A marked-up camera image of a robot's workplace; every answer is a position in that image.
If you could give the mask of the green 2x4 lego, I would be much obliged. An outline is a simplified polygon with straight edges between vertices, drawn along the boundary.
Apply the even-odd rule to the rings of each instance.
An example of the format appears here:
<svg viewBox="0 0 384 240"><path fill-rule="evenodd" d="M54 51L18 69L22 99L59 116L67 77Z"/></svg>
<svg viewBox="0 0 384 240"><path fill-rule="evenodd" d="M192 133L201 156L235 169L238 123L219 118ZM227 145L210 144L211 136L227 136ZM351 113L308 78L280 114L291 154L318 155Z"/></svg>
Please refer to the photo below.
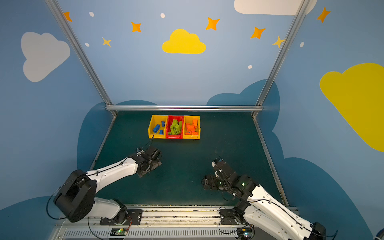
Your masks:
<svg viewBox="0 0 384 240"><path fill-rule="evenodd" d="M180 135L182 133L182 129L180 128L179 125L171 126L171 128L175 129L176 134L175 135Z"/></svg>

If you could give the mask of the long orange lego piece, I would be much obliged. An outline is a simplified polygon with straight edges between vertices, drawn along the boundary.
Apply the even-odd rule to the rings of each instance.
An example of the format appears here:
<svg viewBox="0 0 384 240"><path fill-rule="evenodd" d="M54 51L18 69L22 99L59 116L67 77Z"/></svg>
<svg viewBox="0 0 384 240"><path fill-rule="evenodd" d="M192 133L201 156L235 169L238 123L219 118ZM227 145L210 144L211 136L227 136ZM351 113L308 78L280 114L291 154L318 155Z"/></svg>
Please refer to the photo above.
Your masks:
<svg viewBox="0 0 384 240"><path fill-rule="evenodd" d="M198 129L195 129L195 130L187 129L185 131L185 135L198 136L199 135L199 130Z"/></svg>

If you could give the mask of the orange stepped lego brick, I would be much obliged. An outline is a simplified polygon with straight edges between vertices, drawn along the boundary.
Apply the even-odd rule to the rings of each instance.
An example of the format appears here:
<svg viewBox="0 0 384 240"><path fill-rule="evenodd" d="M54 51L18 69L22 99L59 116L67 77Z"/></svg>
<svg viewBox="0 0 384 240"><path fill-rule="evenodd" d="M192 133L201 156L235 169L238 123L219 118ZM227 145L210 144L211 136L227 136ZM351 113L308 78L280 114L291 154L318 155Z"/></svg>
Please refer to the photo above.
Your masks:
<svg viewBox="0 0 384 240"><path fill-rule="evenodd" d="M190 131L195 131L195 126L194 125L191 125L191 124L187 124L187 131L190 132Z"/></svg>

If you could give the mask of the blue 2x4 lego brick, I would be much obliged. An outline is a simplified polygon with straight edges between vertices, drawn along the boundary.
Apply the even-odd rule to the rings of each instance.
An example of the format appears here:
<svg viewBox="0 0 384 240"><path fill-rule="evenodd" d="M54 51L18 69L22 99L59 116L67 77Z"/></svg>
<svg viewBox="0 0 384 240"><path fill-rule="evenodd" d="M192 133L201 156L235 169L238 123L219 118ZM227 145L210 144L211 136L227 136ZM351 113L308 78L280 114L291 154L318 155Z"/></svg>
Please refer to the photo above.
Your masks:
<svg viewBox="0 0 384 240"><path fill-rule="evenodd" d="M161 128L162 126L160 124L157 124L154 128L153 128L153 133L154 134L159 134L159 132L161 131Z"/></svg>

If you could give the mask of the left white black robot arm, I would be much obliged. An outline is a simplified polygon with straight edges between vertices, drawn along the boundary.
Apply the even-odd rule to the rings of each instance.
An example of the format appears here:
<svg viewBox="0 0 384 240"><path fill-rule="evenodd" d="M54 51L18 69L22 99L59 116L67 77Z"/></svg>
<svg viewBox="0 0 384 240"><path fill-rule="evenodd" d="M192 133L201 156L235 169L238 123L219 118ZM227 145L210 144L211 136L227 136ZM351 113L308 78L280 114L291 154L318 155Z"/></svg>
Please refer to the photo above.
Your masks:
<svg viewBox="0 0 384 240"><path fill-rule="evenodd" d="M145 151L137 149L136 154L104 168L73 171L58 189L53 203L72 223L84 218L101 218L102 225L129 225L133 219L123 203L98 198L96 194L125 177L138 175L141 178L150 173L162 164L160 154L161 151L154 147Z"/></svg>

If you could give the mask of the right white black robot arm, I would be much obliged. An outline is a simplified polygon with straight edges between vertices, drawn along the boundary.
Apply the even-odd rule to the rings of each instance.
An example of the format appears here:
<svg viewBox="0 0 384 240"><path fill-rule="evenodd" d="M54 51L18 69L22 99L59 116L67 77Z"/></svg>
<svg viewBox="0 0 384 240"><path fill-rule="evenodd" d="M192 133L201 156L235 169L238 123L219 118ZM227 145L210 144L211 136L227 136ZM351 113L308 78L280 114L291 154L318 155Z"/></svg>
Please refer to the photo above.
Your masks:
<svg viewBox="0 0 384 240"><path fill-rule="evenodd" d="M241 224L260 228L277 240L325 240L326 228L311 223L277 201L257 181L238 175L222 159L212 162L213 175L202 180L205 190L226 192L239 199L232 218Z"/></svg>

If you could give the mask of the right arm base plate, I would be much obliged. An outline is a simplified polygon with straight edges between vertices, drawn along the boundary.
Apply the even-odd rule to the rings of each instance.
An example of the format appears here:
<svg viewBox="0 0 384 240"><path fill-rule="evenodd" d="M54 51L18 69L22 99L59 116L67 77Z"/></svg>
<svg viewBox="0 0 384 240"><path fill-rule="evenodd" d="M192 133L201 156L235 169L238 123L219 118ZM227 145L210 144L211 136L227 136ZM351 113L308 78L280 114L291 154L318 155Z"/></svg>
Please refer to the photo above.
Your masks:
<svg viewBox="0 0 384 240"><path fill-rule="evenodd" d="M221 225L240 225L244 223L243 216L234 209L220 208Z"/></svg>

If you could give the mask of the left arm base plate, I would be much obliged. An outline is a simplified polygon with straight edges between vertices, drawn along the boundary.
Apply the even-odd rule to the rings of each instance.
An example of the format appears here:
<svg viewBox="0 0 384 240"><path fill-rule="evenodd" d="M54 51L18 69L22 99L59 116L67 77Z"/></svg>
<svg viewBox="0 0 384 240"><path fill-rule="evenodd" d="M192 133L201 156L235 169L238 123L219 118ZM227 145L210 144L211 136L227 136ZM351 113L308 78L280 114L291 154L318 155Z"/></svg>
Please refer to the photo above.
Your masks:
<svg viewBox="0 0 384 240"><path fill-rule="evenodd" d="M128 209L120 210L119 213L113 218L102 218L100 220L101 226L138 226L141 224L143 210Z"/></svg>

